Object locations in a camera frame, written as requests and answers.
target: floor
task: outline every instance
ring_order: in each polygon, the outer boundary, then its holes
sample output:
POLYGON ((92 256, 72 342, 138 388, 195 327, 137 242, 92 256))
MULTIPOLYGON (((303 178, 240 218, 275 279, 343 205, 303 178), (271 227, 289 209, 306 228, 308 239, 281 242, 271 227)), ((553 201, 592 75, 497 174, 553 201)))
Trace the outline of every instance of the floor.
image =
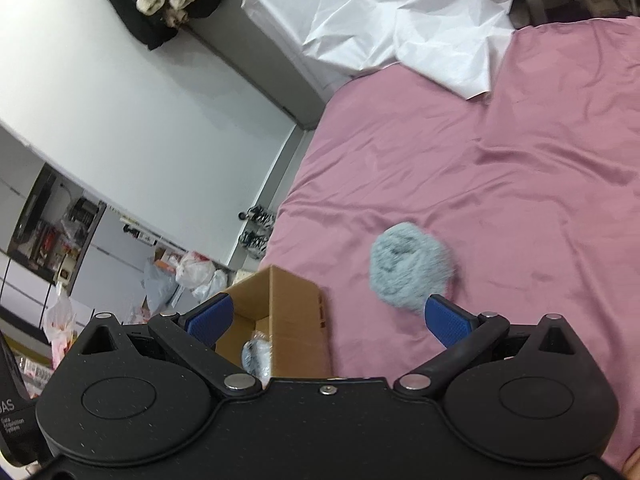
MULTIPOLYGON (((276 193, 273 196, 273 200, 271 200, 271 204, 269 205, 269 209, 271 209, 272 211, 277 211, 277 209, 280 207, 280 204, 287 197, 289 190, 291 189, 291 185, 293 184, 293 180, 296 177, 296 173, 298 172, 300 168, 300 164, 302 163, 302 159, 305 156, 306 150, 308 149, 309 144, 311 143, 311 139, 313 139, 314 133, 315 133, 314 130, 309 130, 304 133, 302 140, 300 140, 300 144, 298 145, 296 152, 293 154, 293 157, 291 158, 291 162, 289 163, 282 177, 282 180, 278 185, 278 189, 276 190, 276 193)), ((255 271, 255 270, 258 270, 259 265, 260 265, 259 260, 254 260, 250 256, 247 256, 242 268, 246 270, 255 271)))

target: bed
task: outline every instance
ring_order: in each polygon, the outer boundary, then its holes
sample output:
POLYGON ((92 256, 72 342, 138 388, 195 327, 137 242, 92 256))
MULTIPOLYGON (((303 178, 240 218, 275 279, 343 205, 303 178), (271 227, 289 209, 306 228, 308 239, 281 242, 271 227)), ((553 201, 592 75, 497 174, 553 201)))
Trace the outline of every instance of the bed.
POLYGON ((490 100, 393 65, 329 103, 263 265, 316 282, 337 376, 403 372, 443 348, 369 288, 369 251, 414 222, 451 250, 451 299, 535 324, 566 316, 621 415, 605 459, 640 446, 640 19, 525 28, 490 100))

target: shoe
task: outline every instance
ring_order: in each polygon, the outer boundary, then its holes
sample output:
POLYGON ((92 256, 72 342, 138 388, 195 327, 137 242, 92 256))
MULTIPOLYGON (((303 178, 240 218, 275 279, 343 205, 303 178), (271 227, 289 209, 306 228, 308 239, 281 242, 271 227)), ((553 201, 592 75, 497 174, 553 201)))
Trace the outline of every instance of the shoe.
POLYGON ((238 238, 240 245, 246 249, 250 256, 256 260, 261 260, 267 251, 267 243, 269 237, 267 235, 261 235, 253 231, 245 231, 238 238))
POLYGON ((256 224, 259 228, 271 232, 273 231, 273 225, 276 223, 275 213, 263 208, 261 205, 255 205, 249 209, 246 213, 240 213, 238 218, 241 220, 248 220, 256 224))

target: brown box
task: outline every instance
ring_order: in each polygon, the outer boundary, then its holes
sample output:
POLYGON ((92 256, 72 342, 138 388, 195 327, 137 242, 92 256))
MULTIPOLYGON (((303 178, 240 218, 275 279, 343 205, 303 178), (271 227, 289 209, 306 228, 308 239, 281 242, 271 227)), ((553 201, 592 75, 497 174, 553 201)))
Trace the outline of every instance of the brown box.
POLYGON ((218 339, 218 354, 241 367, 242 346, 260 330, 271 339, 273 377, 332 377, 322 292, 315 283, 271 266, 225 292, 234 302, 234 322, 218 339))

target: white plastic cover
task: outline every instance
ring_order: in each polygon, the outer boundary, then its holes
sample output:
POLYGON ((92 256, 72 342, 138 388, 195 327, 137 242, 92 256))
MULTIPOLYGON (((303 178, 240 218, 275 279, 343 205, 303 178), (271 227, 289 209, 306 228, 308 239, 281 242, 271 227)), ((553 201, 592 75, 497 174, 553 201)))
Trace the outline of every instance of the white plastic cover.
POLYGON ((328 101, 401 62, 465 99, 491 89, 511 0, 244 0, 242 8, 328 101))

